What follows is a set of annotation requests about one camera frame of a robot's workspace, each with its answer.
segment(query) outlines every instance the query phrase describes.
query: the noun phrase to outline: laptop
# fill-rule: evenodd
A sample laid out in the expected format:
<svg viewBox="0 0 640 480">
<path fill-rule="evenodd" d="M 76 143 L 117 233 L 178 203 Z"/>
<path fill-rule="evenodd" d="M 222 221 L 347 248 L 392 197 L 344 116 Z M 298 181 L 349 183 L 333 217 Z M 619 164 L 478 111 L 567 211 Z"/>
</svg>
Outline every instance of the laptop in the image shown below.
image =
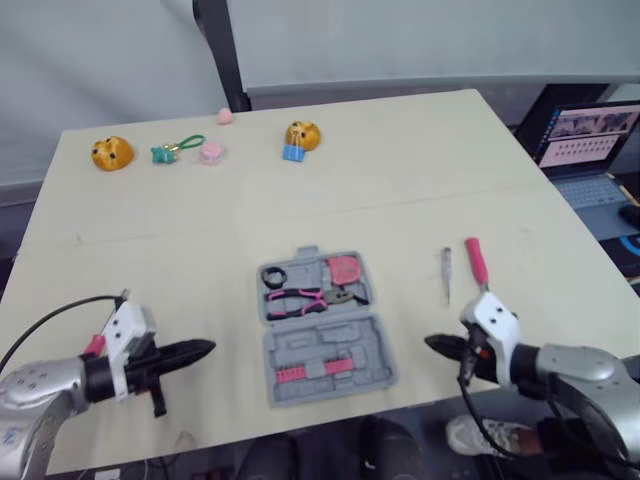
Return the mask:
<svg viewBox="0 0 640 480">
<path fill-rule="evenodd" d="M 638 233 L 618 215 L 630 202 L 607 170 L 639 117 L 640 100 L 557 107 L 534 154 L 598 240 Z"/>
</svg>

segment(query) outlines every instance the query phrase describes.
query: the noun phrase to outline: small screwdriver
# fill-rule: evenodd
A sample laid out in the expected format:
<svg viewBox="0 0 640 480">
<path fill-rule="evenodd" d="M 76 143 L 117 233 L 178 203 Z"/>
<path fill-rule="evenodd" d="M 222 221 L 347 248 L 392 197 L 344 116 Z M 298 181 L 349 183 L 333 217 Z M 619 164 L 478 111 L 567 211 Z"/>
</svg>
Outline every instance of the small screwdriver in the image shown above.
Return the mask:
<svg viewBox="0 0 640 480">
<path fill-rule="evenodd" d="M 445 247 L 440 254 L 442 282 L 447 295 L 447 306 L 451 305 L 451 249 Z"/>
<path fill-rule="evenodd" d="M 471 262 L 471 270 L 473 270 L 473 276 L 480 287 L 480 291 L 489 291 L 489 271 L 484 263 L 482 257 L 482 250 L 480 250 L 480 240 L 475 237 L 467 238 L 464 241 L 467 247 L 467 253 L 469 254 L 469 261 Z"/>
</svg>

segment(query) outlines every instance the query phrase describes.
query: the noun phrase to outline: person's foot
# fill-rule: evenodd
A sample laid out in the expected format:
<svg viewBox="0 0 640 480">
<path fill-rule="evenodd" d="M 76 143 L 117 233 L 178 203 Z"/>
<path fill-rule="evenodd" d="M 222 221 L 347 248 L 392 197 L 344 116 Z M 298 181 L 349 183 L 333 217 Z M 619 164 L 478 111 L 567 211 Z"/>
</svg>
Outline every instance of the person's foot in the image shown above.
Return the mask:
<svg viewBox="0 0 640 480">
<path fill-rule="evenodd" d="M 521 453 L 518 430 L 530 430 L 529 427 L 488 418 L 482 423 L 498 445 L 510 452 Z M 484 439 L 471 415 L 460 415 L 449 420 L 446 431 L 449 447 L 459 455 L 502 456 Z"/>
</svg>

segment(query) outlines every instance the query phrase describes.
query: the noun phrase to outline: pink ball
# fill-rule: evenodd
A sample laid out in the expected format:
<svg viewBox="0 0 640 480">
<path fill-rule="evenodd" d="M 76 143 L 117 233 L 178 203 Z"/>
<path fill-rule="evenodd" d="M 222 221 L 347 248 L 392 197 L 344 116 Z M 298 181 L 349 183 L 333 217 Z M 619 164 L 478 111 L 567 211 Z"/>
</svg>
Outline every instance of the pink ball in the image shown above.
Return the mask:
<svg viewBox="0 0 640 480">
<path fill-rule="evenodd" d="M 205 165 L 218 165 L 225 149 L 218 142 L 207 142 L 200 148 L 200 161 Z"/>
<path fill-rule="evenodd" d="M 233 114 L 227 107 L 221 108 L 217 117 L 218 125 L 227 125 L 233 122 Z"/>
</svg>

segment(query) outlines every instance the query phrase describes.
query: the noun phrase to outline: pliers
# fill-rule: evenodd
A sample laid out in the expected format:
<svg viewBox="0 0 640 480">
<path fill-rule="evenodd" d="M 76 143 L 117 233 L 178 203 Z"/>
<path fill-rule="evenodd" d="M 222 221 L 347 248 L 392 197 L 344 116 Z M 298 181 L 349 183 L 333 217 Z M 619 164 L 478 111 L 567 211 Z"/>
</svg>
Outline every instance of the pliers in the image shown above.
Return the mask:
<svg viewBox="0 0 640 480">
<path fill-rule="evenodd" d="M 320 313 L 329 308 L 329 305 L 345 303 L 349 300 L 355 300 L 360 305 L 367 305 L 369 303 L 366 299 L 357 296 L 353 292 L 349 292 L 348 290 L 343 290 L 341 288 L 332 288 L 326 292 L 321 288 L 285 288 L 284 290 L 278 290 L 277 292 L 267 293 L 264 297 L 267 302 L 283 298 L 298 297 L 310 298 L 313 300 L 311 303 L 308 303 L 297 310 L 291 310 L 289 312 L 270 312 L 267 314 L 267 320 L 284 320 L 285 318 L 302 317 L 311 312 Z"/>
</svg>

